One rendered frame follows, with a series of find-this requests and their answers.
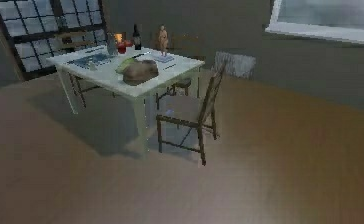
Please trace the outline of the red mug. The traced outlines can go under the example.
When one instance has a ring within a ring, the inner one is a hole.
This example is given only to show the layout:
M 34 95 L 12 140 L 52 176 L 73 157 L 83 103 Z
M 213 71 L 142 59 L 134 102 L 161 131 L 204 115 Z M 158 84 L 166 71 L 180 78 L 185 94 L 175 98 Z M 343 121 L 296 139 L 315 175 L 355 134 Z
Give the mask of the red mug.
M 130 40 L 124 40 L 124 41 L 117 43 L 117 50 L 120 54 L 125 54 L 126 48 L 132 47 L 132 46 L 133 46 L 133 43 Z

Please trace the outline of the brown wooden chair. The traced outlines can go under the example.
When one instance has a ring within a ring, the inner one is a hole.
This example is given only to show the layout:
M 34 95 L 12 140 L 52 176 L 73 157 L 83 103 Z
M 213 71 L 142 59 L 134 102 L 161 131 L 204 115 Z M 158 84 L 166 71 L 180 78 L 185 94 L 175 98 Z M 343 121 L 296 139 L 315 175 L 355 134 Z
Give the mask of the brown wooden chair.
M 87 35 L 86 31 L 62 32 L 56 34 L 55 38 L 59 42 L 60 50 L 63 50 L 66 53 L 72 53 L 75 52 L 76 50 L 95 46 L 94 42 L 86 39 L 86 35 Z M 81 99 L 83 106 L 86 106 L 84 93 L 91 91 L 93 89 L 97 89 L 97 86 L 94 85 L 88 88 L 83 88 L 80 83 L 81 80 L 82 80 L 81 77 L 77 77 L 74 75 L 70 76 L 70 83 L 74 95 L 78 96 Z
M 202 39 L 197 35 L 190 34 L 172 34 L 171 43 L 168 45 L 167 50 L 169 53 L 179 54 L 193 58 L 196 60 L 204 61 L 206 57 L 202 53 Z M 166 88 L 166 92 L 162 94 L 156 94 L 156 106 L 160 108 L 160 100 L 169 95 L 173 96 L 176 94 L 176 89 L 183 89 L 184 94 L 189 94 L 189 87 L 191 86 L 191 79 L 186 78 L 182 81 L 173 84 L 171 87 Z
M 157 113 L 157 141 L 158 151 L 160 153 L 163 152 L 162 146 L 164 144 L 171 145 L 199 153 L 202 165 L 206 165 L 203 129 L 207 128 L 211 130 L 213 138 L 217 139 L 215 102 L 227 64 L 227 61 L 223 62 L 219 69 L 211 75 L 203 99 L 192 96 L 174 96 L 171 101 L 167 102 L 166 108 Z M 195 129 L 198 137 L 198 149 L 185 146 L 184 140 L 179 144 L 165 141 L 162 136 L 163 122 L 188 127 L 189 131 L 185 134 L 185 137 L 190 134 L 192 129 Z

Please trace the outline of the green lettuce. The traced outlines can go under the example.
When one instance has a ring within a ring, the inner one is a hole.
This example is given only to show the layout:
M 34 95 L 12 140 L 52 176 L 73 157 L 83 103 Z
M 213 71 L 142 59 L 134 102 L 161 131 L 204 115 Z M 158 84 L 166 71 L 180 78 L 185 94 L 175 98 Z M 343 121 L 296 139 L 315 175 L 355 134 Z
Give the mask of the green lettuce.
M 115 72 L 117 74 L 124 74 L 125 72 L 127 72 L 129 69 L 133 68 L 134 66 L 138 65 L 139 61 L 136 60 L 135 58 L 127 58 L 125 60 L 123 60 L 118 67 L 115 69 Z

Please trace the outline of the tan figurine statue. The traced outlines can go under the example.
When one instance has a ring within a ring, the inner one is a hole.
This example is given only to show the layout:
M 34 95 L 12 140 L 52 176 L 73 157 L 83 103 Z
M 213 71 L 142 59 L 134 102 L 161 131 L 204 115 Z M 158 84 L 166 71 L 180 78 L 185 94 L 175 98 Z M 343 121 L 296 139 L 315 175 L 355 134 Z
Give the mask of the tan figurine statue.
M 160 26 L 159 36 L 158 36 L 159 47 L 162 56 L 167 55 L 168 46 L 168 33 L 164 25 Z

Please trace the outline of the white dining table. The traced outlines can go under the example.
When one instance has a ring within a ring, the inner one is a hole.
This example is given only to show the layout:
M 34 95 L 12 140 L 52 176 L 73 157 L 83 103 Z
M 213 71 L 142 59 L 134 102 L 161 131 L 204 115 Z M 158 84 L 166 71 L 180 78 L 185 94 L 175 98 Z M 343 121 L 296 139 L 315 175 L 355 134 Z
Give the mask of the white dining table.
M 73 94 L 68 74 L 81 77 L 85 81 L 114 92 L 119 96 L 126 98 L 131 103 L 138 131 L 138 151 L 142 152 L 143 156 L 145 156 L 148 151 L 144 100 L 148 96 L 154 96 L 156 93 L 163 92 L 168 86 L 171 86 L 185 78 L 192 79 L 191 93 L 196 94 L 198 88 L 197 71 L 205 64 L 204 61 L 172 54 L 172 61 L 167 63 L 157 63 L 159 71 L 159 75 L 157 77 L 137 86 L 130 86 L 124 83 L 122 75 L 117 74 L 115 69 L 124 59 L 148 51 L 151 51 L 151 53 L 139 57 L 139 60 L 151 59 L 153 56 L 160 54 L 159 51 L 150 48 L 142 48 L 140 51 L 137 51 L 130 47 L 127 49 L 125 54 L 117 55 L 110 63 L 97 66 L 95 70 L 84 69 L 74 64 L 69 64 L 69 61 L 97 53 L 107 54 L 106 45 L 48 58 L 48 61 L 52 63 L 57 70 L 63 90 L 74 114 L 78 113 L 78 101 Z

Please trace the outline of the dark wine bottle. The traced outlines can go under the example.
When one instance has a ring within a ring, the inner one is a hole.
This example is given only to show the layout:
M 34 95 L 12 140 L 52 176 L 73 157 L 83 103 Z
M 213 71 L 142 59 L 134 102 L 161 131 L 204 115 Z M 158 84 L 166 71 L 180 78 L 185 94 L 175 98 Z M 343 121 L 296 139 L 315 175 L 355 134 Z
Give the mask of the dark wine bottle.
M 132 36 L 133 36 L 133 43 L 134 43 L 135 50 L 141 50 L 141 48 L 142 48 L 141 36 L 140 36 L 137 24 L 134 24 L 134 31 L 133 31 Z

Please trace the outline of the grey glass vase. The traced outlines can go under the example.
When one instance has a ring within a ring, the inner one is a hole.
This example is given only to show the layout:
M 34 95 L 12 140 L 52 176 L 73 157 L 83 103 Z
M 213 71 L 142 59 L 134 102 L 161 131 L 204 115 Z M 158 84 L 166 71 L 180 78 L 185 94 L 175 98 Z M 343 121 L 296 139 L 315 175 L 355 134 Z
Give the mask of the grey glass vase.
M 112 33 L 107 34 L 107 51 L 110 55 L 117 55 L 116 42 Z

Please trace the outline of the blue patterned placemat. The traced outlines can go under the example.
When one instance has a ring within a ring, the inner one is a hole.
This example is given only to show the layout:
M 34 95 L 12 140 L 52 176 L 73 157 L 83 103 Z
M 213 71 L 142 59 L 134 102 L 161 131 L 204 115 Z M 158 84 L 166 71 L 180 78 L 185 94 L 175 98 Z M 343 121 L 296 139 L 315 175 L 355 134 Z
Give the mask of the blue patterned placemat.
M 114 56 L 112 55 L 98 53 L 69 61 L 69 64 L 74 64 L 78 67 L 88 69 L 90 63 L 94 64 L 95 66 L 100 66 L 106 63 L 110 63 L 113 59 Z

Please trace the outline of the black framed grid window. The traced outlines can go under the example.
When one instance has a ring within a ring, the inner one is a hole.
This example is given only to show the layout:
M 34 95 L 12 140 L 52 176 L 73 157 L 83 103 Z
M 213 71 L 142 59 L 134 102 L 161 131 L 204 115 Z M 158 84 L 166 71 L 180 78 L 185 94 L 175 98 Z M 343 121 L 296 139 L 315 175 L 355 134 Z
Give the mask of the black framed grid window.
M 19 78 L 45 76 L 49 57 L 106 42 L 103 0 L 0 0 L 0 31 Z

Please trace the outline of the white framed window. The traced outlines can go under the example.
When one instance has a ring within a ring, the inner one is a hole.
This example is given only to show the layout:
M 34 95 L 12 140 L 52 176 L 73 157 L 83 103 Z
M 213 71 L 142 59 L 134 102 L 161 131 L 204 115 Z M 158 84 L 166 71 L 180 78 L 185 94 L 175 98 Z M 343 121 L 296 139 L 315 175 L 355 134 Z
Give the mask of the white framed window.
M 265 31 L 364 45 L 364 0 L 274 0 Z

